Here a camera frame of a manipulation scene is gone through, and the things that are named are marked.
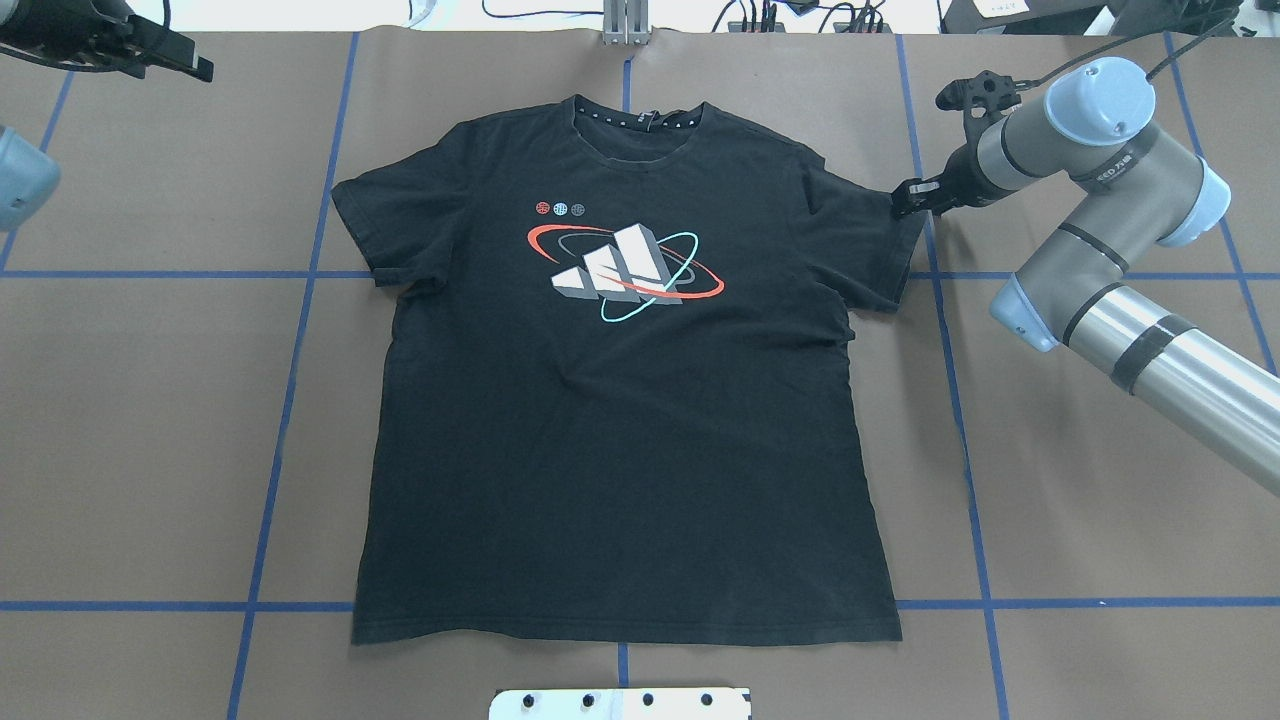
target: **robotic arm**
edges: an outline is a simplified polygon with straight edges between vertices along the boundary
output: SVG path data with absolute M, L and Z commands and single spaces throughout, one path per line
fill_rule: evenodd
M 1002 115 L 1028 87 L 991 72 L 947 86 L 937 105 L 965 113 L 968 143 L 942 174 L 899 186 L 895 213 L 980 208 L 1068 172 L 1084 200 L 991 314 L 1042 352 L 1076 351 L 1280 496 L 1280 379 L 1120 282 L 1152 245 L 1212 228 L 1230 188 L 1151 122 L 1155 90 L 1132 61 L 1093 60 Z
M 214 79 L 195 41 L 169 29 L 168 0 L 164 24 L 134 15 L 124 0 L 0 0 L 0 53 L 68 70 L 143 78 L 159 65 Z M 35 214 L 59 178 L 58 163 L 0 126 L 0 231 Z

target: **t-shirt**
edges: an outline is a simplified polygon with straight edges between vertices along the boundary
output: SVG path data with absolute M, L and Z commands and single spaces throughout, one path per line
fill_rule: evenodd
M 387 352 L 352 641 L 901 629 L 849 387 L 923 219 L 703 102 L 465 122 L 333 188 Z

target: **shirt sleeve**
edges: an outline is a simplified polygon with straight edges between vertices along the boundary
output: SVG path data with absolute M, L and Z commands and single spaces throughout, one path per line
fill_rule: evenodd
M 468 229 L 470 135 L 468 126 L 456 126 L 433 147 L 333 188 L 375 284 L 444 287 L 453 246 Z
M 924 214 L 895 220 L 891 196 L 824 169 L 818 155 L 800 160 L 804 204 L 792 214 L 795 245 L 818 282 L 852 309 L 899 307 Z

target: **light blue joint cap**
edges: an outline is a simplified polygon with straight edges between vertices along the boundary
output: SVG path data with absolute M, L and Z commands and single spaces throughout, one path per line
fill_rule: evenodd
M 1208 163 L 1203 158 L 1199 160 L 1201 167 L 1204 168 L 1204 176 L 1201 181 L 1201 193 L 1196 197 L 1196 204 L 1192 205 L 1192 211 L 1187 214 L 1183 224 L 1178 225 L 1178 229 L 1166 237 L 1156 241 L 1165 247 L 1189 245 L 1201 233 L 1208 232 L 1210 228 L 1216 225 L 1231 205 L 1231 186 L 1226 184 L 1225 179 L 1217 177 L 1217 173 L 1208 167 Z
M 1156 88 L 1124 58 L 1098 58 L 1048 87 L 1044 114 L 1064 137 L 1105 147 L 1126 142 L 1156 114 Z
M 58 187 L 61 170 L 52 158 L 13 128 L 0 133 L 0 231 L 12 231 L 33 215 Z
M 1018 275 L 1009 275 L 1009 282 L 991 301 L 991 316 L 1041 352 L 1048 352 L 1060 345 L 1027 297 Z

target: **black band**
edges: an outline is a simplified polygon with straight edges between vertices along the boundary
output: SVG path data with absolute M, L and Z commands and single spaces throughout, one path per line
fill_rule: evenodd
M 1083 319 L 1084 315 L 1087 315 L 1088 311 L 1092 310 L 1093 306 L 1098 304 L 1098 300 L 1102 300 L 1102 297 L 1106 293 L 1111 292 L 1117 287 L 1124 287 L 1124 286 L 1121 283 L 1111 283 L 1107 287 L 1094 292 L 1093 297 L 1091 297 L 1084 305 L 1080 305 L 1080 309 L 1076 310 L 1075 315 L 1071 316 L 1071 322 L 1066 324 L 1066 331 L 1062 333 L 1062 345 L 1071 347 L 1071 333 L 1075 332 L 1075 325 L 1080 324 L 1080 319 Z
M 1038 174 L 1038 173 L 1033 173 L 1033 172 L 1028 170 L 1027 168 L 1019 165 L 1018 160 L 1014 160 L 1014 154 L 1009 151 L 1009 142 L 1005 141 L 1005 131 L 1006 129 L 1009 129 L 1009 120 L 1005 120 L 1005 124 L 1000 126 L 1000 150 L 1002 150 L 1005 152 L 1005 160 L 1009 160 L 1009 164 L 1012 165 L 1012 168 L 1015 170 L 1018 170 L 1019 173 L 1023 173 L 1024 176 L 1027 176 L 1029 178 L 1036 178 L 1036 179 L 1047 178 L 1048 176 L 1042 176 L 1042 174 Z
M 1085 192 L 1106 190 L 1108 184 L 1134 169 L 1138 161 L 1151 152 L 1151 147 L 1156 145 L 1157 137 L 1160 137 L 1160 126 L 1147 123 L 1147 127 L 1142 128 L 1142 132 L 1129 138 L 1129 142 L 1121 145 L 1120 150 L 1107 158 L 1106 163 L 1087 173 L 1071 176 L 1071 179 L 1075 181 L 1075 184 L 1084 188 Z
M 1151 365 L 1151 361 L 1160 357 L 1160 354 L 1169 347 L 1174 338 L 1187 331 L 1194 331 L 1187 318 L 1170 313 L 1151 325 L 1133 341 L 1133 345 L 1116 360 L 1116 366 L 1111 370 L 1111 382 L 1120 389 L 1133 395 L 1133 386 L 1138 382 L 1138 375 Z
M 1074 234 L 1075 237 L 1083 240 L 1084 242 L 1088 242 L 1089 246 L 1092 246 L 1098 252 L 1106 255 L 1107 260 L 1111 260 L 1112 263 L 1115 263 L 1116 268 L 1120 268 L 1121 275 L 1129 272 L 1129 263 L 1124 258 L 1121 258 L 1119 252 L 1112 250 L 1110 245 L 1102 242 L 1101 240 L 1093 237 L 1092 234 L 1084 232 L 1083 229 L 1070 223 L 1062 223 L 1061 225 L 1057 225 L 1057 229 Z

